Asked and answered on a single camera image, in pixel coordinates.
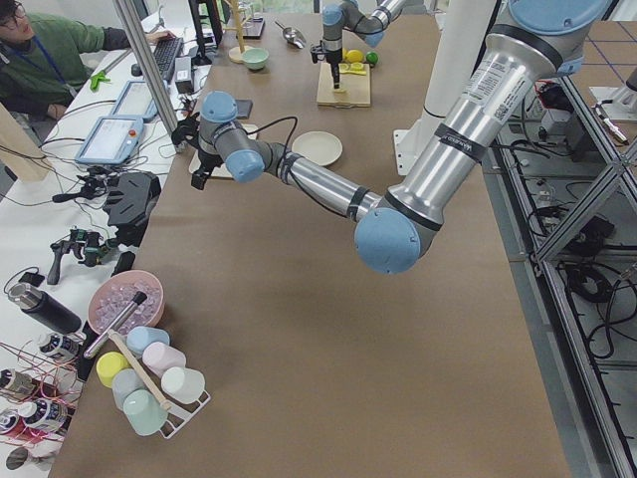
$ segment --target lime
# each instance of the lime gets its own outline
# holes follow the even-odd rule
[[[372,67],[375,66],[378,63],[378,54],[376,52],[367,52],[365,61]]]
[[[350,63],[362,62],[365,57],[360,50],[349,50],[345,59]]]

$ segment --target green bowl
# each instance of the green bowl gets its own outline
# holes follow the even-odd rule
[[[264,48],[251,48],[243,52],[241,58],[249,70],[256,71],[266,66],[269,56],[268,50]]]

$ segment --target pink cup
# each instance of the pink cup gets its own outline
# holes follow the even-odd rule
[[[146,347],[141,361],[159,378],[162,378],[169,368],[186,367],[186,356],[183,352],[163,342],[153,342]]]

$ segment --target white plate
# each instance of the white plate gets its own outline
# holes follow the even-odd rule
[[[340,158],[342,143],[329,132],[310,131],[295,139],[292,143],[292,151],[319,166],[327,166]]]

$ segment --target black thermos bottle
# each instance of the black thermos bottle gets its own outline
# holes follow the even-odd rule
[[[22,312],[60,334],[72,334],[82,326],[82,320],[46,292],[31,284],[19,282],[9,289],[9,300]]]

